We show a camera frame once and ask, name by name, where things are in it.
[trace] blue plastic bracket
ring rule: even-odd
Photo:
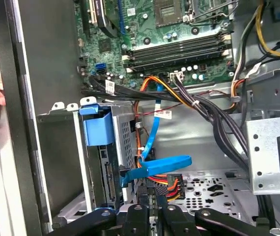
[[[185,168],[192,164],[192,158],[188,155],[173,156],[154,161],[140,161],[142,167],[128,171],[122,181],[122,187],[127,187],[128,183],[137,178],[164,174]]]
[[[94,115],[94,114],[98,114],[99,113],[99,109],[100,109],[100,106],[98,104],[93,104],[93,105],[82,107],[79,110],[79,114],[81,116],[84,116],[84,115]]]

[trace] red wire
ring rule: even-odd
[[[160,111],[165,111],[165,110],[168,110],[168,109],[171,109],[171,108],[174,108],[174,107],[177,107],[179,105],[181,105],[182,103],[178,103],[174,106],[171,106],[171,107],[167,107],[167,108],[164,108],[164,109],[161,109],[161,110],[156,110],[156,111],[153,111],[153,112],[146,112],[146,113],[141,113],[141,114],[138,114],[136,115],[137,117],[139,116],[146,116],[146,115],[149,115],[149,114],[152,114],[152,113],[155,113],[155,112],[160,112]]]
[[[166,196],[167,196],[167,197],[173,197],[173,196],[175,196],[175,195],[178,193],[178,190],[179,190],[179,187],[177,186],[177,187],[176,187],[176,190],[175,190],[174,192],[168,193],[168,194],[166,194]]]
[[[148,177],[149,179],[155,181],[155,182],[163,182],[163,183],[168,183],[167,179],[157,179],[157,178],[154,178],[154,177]]]

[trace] blue plastic latch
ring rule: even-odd
[[[100,106],[98,104],[85,106],[85,107],[82,107],[79,110],[79,114],[81,116],[98,114],[99,113],[99,108],[100,108]]]
[[[84,134],[87,146],[112,144],[115,141],[112,113],[109,112],[102,118],[85,120]]]
[[[173,156],[154,161],[140,161],[142,167],[128,171],[122,181],[122,187],[127,187],[128,183],[137,178],[145,178],[158,174],[176,171],[192,164],[191,156]]]

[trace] orange wire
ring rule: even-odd
[[[176,184],[178,183],[178,179],[175,180],[172,187],[168,187],[168,191],[173,190],[176,187]]]

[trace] barcode sticker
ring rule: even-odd
[[[127,9],[127,16],[134,16],[136,14],[135,8],[129,8]]]
[[[105,91],[110,95],[114,95],[115,93],[115,83],[110,80],[105,80]]]
[[[163,118],[163,119],[171,119],[171,111],[161,111],[161,105],[155,104],[155,117]]]

